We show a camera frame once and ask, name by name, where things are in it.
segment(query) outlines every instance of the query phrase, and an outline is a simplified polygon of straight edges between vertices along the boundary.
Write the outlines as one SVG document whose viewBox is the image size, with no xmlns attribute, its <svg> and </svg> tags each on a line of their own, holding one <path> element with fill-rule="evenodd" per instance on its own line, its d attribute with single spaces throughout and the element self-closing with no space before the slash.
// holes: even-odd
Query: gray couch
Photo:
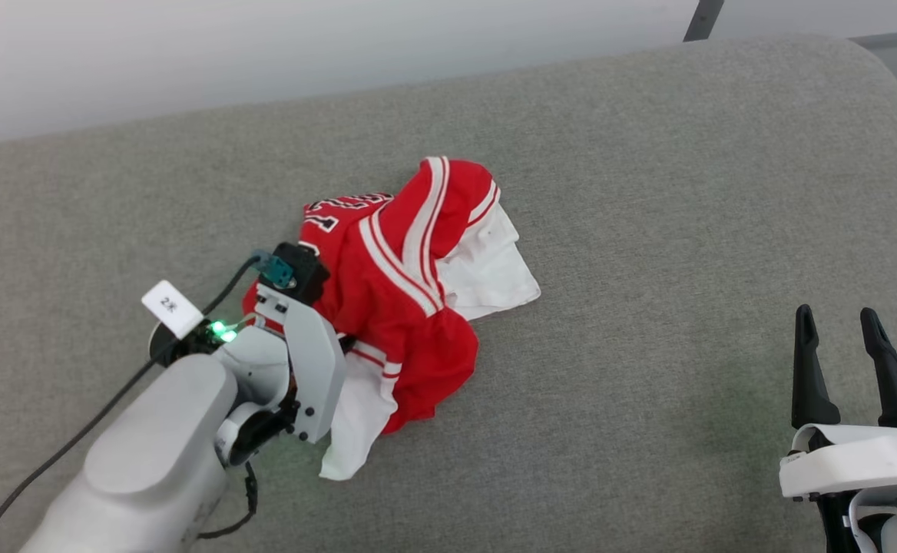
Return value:
<svg viewBox="0 0 897 553">
<path fill-rule="evenodd" d="M 323 447 L 266 448 L 254 521 L 194 551 L 823 551 L 816 508 L 779 496 L 793 311 L 842 416 L 874 423 L 859 309 L 897 344 L 897 83 L 812 36 L 0 144 L 0 501 L 144 360 L 147 288 L 206 301 L 302 204 L 396 191 L 427 154 L 494 172 L 543 297 L 476 322 L 475 376 L 352 481 L 316 477 Z M 210 527 L 244 511 L 237 481 Z"/>
</svg>

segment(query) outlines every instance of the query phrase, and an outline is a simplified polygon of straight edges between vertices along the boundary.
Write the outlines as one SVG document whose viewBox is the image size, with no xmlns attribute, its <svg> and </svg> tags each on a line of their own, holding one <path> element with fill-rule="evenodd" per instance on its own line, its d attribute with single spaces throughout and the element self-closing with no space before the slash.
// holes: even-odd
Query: white label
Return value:
<svg viewBox="0 0 897 553">
<path fill-rule="evenodd" d="M 199 309 L 179 290 L 175 290 L 175 286 L 168 280 L 161 281 L 144 294 L 142 303 L 178 339 L 184 339 L 196 325 L 203 322 L 203 314 Z"/>
</svg>

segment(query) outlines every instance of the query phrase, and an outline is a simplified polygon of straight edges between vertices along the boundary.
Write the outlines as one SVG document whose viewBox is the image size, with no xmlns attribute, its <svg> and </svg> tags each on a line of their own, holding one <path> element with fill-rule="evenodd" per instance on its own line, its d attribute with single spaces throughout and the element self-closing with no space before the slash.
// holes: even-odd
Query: black wire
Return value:
<svg viewBox="0 0 897 553">
<path fill-rule="evenodd" d="M 247 469 L 247 478 L 244 479 L 244 487 L 247 489 L 247 514 L 244 518 L 239 519 L 236 524 L 227 526 L 219 531 L 202 532 L 196 538 L 199 539 L 216 539 L 223 538 L 225 535 L 239 531 L 241 526 L 247 522 L 258 512 L 258 477 L 254 475 L 254 469 L 251 463 L 245 462 L 244 468 Z"/>
<path fill-rule="evenodd" d="M 239 283 L 241 277 L 243 277 L 244 274 L 247 273 L 247 270 L 260 260 L 260 257 L 255 256 L 248 259 L 247 262 L 244 263 L 244 265 L 240 266 L 240 269 L 238 269 L 237 273 L 235 273 L 232 279 L 230 279 L 230 282 L 227 284 L 227 286 L 223 288 L 223 291 L 221 291 L 220 295 L 217 295 L 216 299 L 214 299 L 212 302 L 210 302 L 209 305 L 206 305 L 206 307 L 203 308 L 203 315 L 209 315 L 210 312 L 212 312 L 213 309 L 217 307 L 217 305 L 220 305 L 220 302 L 224 301 L 224 299 L 227 298 L 227 295 L 230 295 L 230 291 L 233 290 L 235 286 L 237 286 L 237 283 Z M 90 422 L 88 422 L 86 426 L 80 429 L 80 432 L 77 432 L 76 436 L 74 436 L 69 442 L 66 442 L 63 447 L 59 448 L 59 451 L 52 454 L 51 458 L 49 458 L 48 461 L 42 463 L 42 465 L 40 465 L 38 469 L 34 470 L 31 475 L 28 475 L 25 480 L 22 480 L 22 483 L 19 484 L 15 488 L 15 490 L 12 491 L 9 497 L 6 498 L 4 503 L 2 503 L 2 506 L 0 507 L 0 518 L 2 518 L 5 512 L 8 511 L 8 508 L 11 507 L 13 501 L 18 499 L 18 496 L 20 496 L 22 492 L 24 492 L 24 490 L 28 487 L 28 484 L 33 483 L 34 480 L 40 477 L 43 472 L 46 472 L 46 469 L 49 469 L 51 468 L 51 466 L 55 465 L 55 463 L 59 461 L 59 459 L 62 458 L 63 455 L 66 455 L 66 452 L 69 452 L 70 449 L 73 448 L 73 445 L 77 445 L 77 442 L 83 440 L 84 436 L 90 433 L 90 431 L 93 430 L 94 427 L 97 426 L 99 422 L 101 422 L 101 420 L 104 420 L 104 417 L 107 416 L 109 412 L 111 412 L 111 409 L 114 409 L 114 407 L 118 405 L 125 393 L 130 392 L 131 389 L 134 388 L 135 384 L 138 384 L 138 381 L 147 374 L 147 371 L 151 370 L 151 367 L 153 367 L 154 364 L 158 362 L 158 360 L 161 360 L 161 358 L 163 358 L 164 355 L 168 353 L 168 350 L 172 349 L 172 347 L 174 347 L 176 343 L 179 343 L 178 339 L 172 340 L 172 342 L 168 343 L 168 346 L 165 346 L 163 349 L 158 350 L 157 353 L 154 354 L 151 359 L 149 359 L 149 361 L 147 361 L 147 363 L 142 366 L 142 368 L 138 369 L 138 372 L 135 373 L 133 377 L 131 377 L 131 380 L 129 380 L 127 384 L 125 384 L 123 388 L 118 391 L 118 393 L 115 393 L 114 398 L 111 398 L 108 404 L 104 406 L 104 408 L 101 409 L 99 413 L 95 414 L 94 418 L 91 418 Z"/>
</svg>

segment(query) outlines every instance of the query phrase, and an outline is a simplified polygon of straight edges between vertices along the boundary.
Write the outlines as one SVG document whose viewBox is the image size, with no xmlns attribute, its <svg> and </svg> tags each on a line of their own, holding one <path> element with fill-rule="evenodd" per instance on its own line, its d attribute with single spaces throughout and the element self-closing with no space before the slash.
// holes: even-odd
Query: red and white jersey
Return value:
<svg viewBox="0 0 897 553">
<path fill-rule="evenodd" d="M 336 332 L 357 338 L 346 355 L 323 477 L 353 476 L 381 431 L 434 416 L 435 405 L 472 374 L 478 340 L 446 301 L 470 310 L 471 319 L 539 295 L 498 196 L 482 165 L 429 157 L 395 198 L 305 206 L 299 243 L 330 272 L 315 308 Z M 245 312 L 254 308 L 255 289 Z"/>
</svg>

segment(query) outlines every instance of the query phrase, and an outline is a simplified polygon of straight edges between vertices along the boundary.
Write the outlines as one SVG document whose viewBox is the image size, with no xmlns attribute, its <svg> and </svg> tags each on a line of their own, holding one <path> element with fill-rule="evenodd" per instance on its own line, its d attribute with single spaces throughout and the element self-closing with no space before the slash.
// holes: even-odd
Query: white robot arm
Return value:
<svg viewBox="0 0 897 553">
<path fill-rule="evenodd" d="M 293 273 L 281 287 L 265 276 L 255 325 L 210 354 L 172 362 L 97 438 L 23 553 L 186 551 L 223 496 L 228 469 L 280 433 L 310 443 L 325 436 L 346 378 L 339 340 L 288 294 Z"/>
<path fill-rule="evenodd" d="M 807 305 L 796 312 L 793 415 L 797 428 L 779 462 L 783 497 L 817 504 L 828 553 L 897 553 L 897 353 L 878 316 L 862 311 L 875 362 L 879 426 L 839 424 L 817 361 L 817 328 Z"/>
</svg>

